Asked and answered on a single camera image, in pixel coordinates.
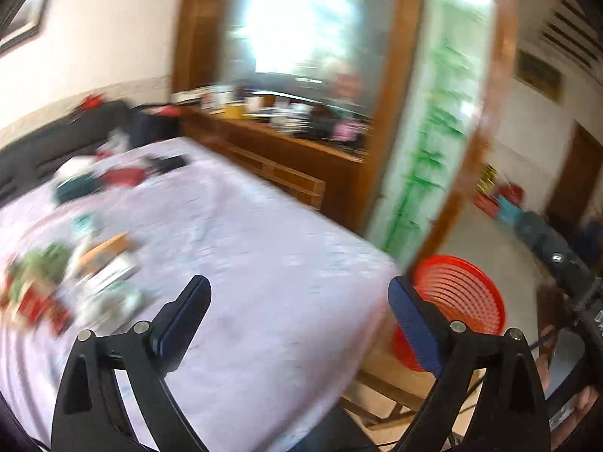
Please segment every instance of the air vent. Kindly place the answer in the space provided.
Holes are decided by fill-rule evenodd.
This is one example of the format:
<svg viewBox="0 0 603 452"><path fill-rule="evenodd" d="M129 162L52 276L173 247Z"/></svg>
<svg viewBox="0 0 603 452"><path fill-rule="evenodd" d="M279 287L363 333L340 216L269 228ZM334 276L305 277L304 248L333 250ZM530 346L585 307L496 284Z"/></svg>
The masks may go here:
<svg viewBox="0 0 603 452"><path fill-rule="evenodd" d="M603 46L586 16L574 4L559 0L544 22L540 38L597 81L603 81Z"/></svg>

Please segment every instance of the wooden door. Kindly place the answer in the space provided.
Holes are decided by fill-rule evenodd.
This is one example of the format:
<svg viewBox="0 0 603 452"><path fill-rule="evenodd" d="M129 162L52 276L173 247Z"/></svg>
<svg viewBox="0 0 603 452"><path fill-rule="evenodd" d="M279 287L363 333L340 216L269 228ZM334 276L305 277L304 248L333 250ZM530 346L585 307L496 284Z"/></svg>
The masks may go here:
<svg viewBox="0 0 603 452"><path fill-rule="evenodd" d="M567 241L580 223L602 163L603 146L576 123L568 157L545 210L551 227Z"/></svg>

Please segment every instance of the blue gripper pad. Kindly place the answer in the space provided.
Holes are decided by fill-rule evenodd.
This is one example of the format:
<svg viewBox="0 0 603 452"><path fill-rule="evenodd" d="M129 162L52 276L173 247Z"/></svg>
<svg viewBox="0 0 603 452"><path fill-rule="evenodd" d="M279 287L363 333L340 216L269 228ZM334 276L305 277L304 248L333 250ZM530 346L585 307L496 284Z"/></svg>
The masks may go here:
<svg viewBox="0 0 603 452"><path fill-rule="evenodd" d="M391 280L388 289L391 310L420 366L439 377L442 371L442 362L439 357L438 341L408 294L406 285L410 286L410 281L407 278L396 277Z"/></svg>

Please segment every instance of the white bedsheet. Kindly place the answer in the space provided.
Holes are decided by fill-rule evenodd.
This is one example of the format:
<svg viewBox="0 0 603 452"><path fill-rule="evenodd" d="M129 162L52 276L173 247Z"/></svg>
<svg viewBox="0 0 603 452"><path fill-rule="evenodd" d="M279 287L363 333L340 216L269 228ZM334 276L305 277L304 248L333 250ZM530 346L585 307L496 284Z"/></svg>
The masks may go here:
<svg viewBox="0 0 603 452"><path fill-rule="evenodd" d="M29 192L0 210L1 266L14 252L68 240L71 218L96 211L105 236L126 230L140 243L142 268L131 281L155 300L136 320L152 319L193 275L205 275L212 303L182 365L167 376L171 392L209 450L284 452L354 377L396 266L192 141L150 144L99 167L136 163L148 153L194 161L58 209L49 184ZM47 324L20 332L0 319L0 391L26 431L47 444L60 376L80 330L56 339ZM153 446L119 374L138 439Z"/></svg>

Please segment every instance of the white wall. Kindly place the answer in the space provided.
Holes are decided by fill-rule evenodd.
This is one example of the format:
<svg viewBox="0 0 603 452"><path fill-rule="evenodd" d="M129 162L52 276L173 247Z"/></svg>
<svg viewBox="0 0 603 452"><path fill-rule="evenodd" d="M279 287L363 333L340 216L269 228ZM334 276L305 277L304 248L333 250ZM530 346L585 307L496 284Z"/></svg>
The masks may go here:
<svg viewBox="0 0 603 452"><path fill-rule="evenodd" d="M0 57L0 129L47 104L171 74L181 0L49 0L40 35Z"/></svg>
<svg viewBox="0 0 603 452"><path fill-rule="evenodd" d="M574 123L603 143L603 88L554 50L529 43L520 47L562 72L562 101L556 104L514 79L488 161L525 189L526 209L539 211L565 163Z"/></svg>

